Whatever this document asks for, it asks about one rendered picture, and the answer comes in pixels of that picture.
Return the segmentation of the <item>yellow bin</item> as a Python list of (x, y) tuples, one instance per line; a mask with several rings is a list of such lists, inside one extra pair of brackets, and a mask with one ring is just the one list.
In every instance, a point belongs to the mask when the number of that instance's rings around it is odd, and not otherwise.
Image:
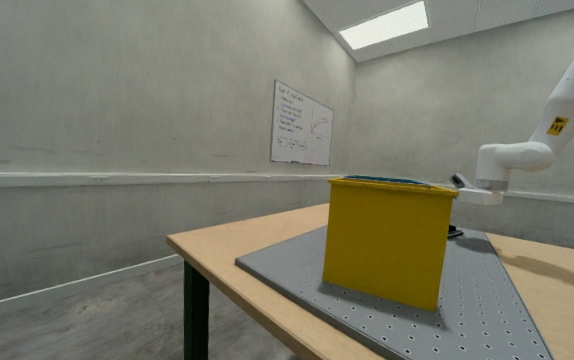
[(460, 192), (343, 177), (328, 183), (322, 281), (435, 312)]

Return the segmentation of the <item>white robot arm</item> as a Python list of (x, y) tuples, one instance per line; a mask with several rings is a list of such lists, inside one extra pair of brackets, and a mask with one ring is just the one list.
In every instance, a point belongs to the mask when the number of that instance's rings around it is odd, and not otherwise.
[(478, 154), (474, 187), (461, 174), (454, 174), (448, 179), (457, 189), (467, 187), (508, 191), (511, 169), (546, 170), (573, 137), (574, 60), (546, 101), (541, 120), (528, 143), (482, 146)]

